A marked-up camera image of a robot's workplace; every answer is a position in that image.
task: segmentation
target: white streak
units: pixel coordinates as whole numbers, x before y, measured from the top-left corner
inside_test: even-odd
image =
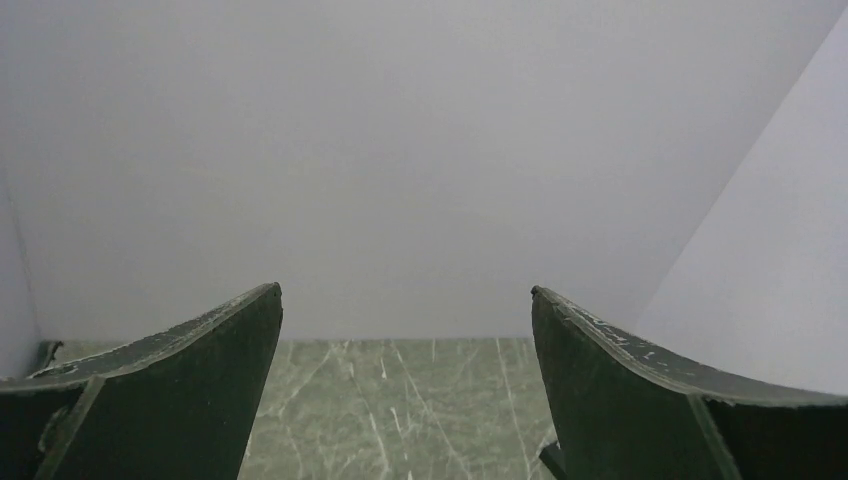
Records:
[[[377,445],[380,446],[380,456],[383,459],[383,471],[380,472],[380,479],[386,478],[389,470],[389,456],[386,455],[386,447],[383,445],[383,437],[380,436],[380,431],[377,430],[377,422],[374,420],[374,414],[371,413],[371,409],[368,409],[368,418],[371,419],[371,430],[374,430],[374,436],[377,437]]]
[[[398,357],[398,361],[400,361],[400,366],[403,368],[403,373],[406,375],[406,378],[409,379],[409,383],[412,385],[412,391],[415,392],[415,395],[418,397],[418,400],[421,401],[421,404],[424,406],[424,412],[430,416],[435,422],[436,426],[439,427],[439,432],[442,434],[442,439],[445,441],[445,445],[448,447],[448,453],[456,459],[456,462],[459,463],[459,467],[465,472],[465,476],[471,480],[471,472],[468,471],[468,468],[465,466],[465,462],[462,461],[462,457],[456,452],[453,448],[453,445],[450,443],[450,439],[448,435],[445,433],[445,429],[442,427],[442,422],[439,421],[439,417],[430,409],[430,406],[427,405],[427,402],[424,401],[424,397],[421,396],[421,392],[418,391],[418,385],[415,384],[415,380],[412,379],[412,375],[409,374],[409,370],[406,368],[406,362],[403,361],[403,357],[400,355],[400,350],[395,346],[394,341],[392,341],[392,348],[395,351],[395,354]]]
[[[509,377],[506,375],[506,362],[504,362],[503,354],[501,353],[500,339],[495,339],[495,345],[498,347],[498,360],[501,362],[501,373],[503,373],[504,385],[506,385],[506,396],[509,398],[509,409],[512,412],[512,424],[515,425],[515,434],[518,436],[518,442],[521,444],[521,457],[524,459],[524,466],[527,468],[527,478],[530,478],[533,473],[530,470],[530,461],[527,460],[527,446],[524,444],[524,438],[521,436],[521,429],[518,427],[518,416],[515,414],[515,400],[512,398],[512,388],[509,385]]]
[[[323,366],[324,366],[324,364],[325,364],[325,363],[327,363],[327,359],[328,359],[328,358],[330,358],[330,352],[331,352],[331,351],[332,351],[332,350],[331,350],[330,348],[328,348],[328,349],[327,349],[327,354],[326,354],[326,355],[324,355],[324,358],[321,360],[321,363],[319,363],[319,364],[318,364],[318,366],[317,366],[317,367],[315,367],[315,370],[312,370],[311,372],[309,372],[309,375],[307,375],[307,376],[306,376],[306,380],[305,380],[302,384],[300,384],[300,386],[299,386],[299,387],[297,387],[296,389],[294,389],[294,392],[292,392],[292,394],[291,394],[291,395],[289,395],[289,398],[287,398],[287,399],[286,399],[286,401],[285,401],[285,402],[283,402],[283,405],[280,407],[280,409],[279,409],[279,410],[277,410],[277,418],[280,418],[280,419],[282,419],[282,418],[283,418],[283,412],[285,412],[285,411],[286,411],[286,407],[288,407],[288,406],[289,406],[289,402],[291,402],[292,400],[294,400],[294,397],[296,397],[296,396],[297,396],[297,394],[298,394],[298,393],[300,393],[300,390],[301,390],[303,387],[305,387],[306,385],[308,385],[308,384],[309,384],[309,382],[311,382],[311,381],[312,381],[312,377],[314,377],[314,376],[315,376],[315,373],[317,373],[317,372],[318,372],[318,370],[320,370],[320,369],[321,369],[321,367],[323,367]]]

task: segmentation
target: gray marble floor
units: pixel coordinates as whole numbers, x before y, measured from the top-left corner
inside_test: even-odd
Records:
[[[554,438],[529,339],[281,341],[240,478],[550,479]]]

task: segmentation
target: white wall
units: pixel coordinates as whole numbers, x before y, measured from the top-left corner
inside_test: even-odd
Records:
[[[717,367],[848,393],[848,13],[637,331]]]
[[[0,377],[28,373],[40,335],[0,157]]]
[[[0,152],[50,337],[259,282],[283,335],[633,325],[845,0],[6,2]]]

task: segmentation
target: white backdrop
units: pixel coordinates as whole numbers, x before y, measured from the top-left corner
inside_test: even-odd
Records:
[[[845,0],[4,2],[45,335],[276,280],[288,337],[633,326]]]
[[[637,332],[743,375],[848,394],[848,14]]]
[[[0,377],[24,374],[40,340],[8,193],[0,162]]]

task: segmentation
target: marble surface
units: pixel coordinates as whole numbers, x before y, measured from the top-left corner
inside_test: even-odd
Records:
[[[551,479],[554,439],[530,339],[281,341],[239,478]]]

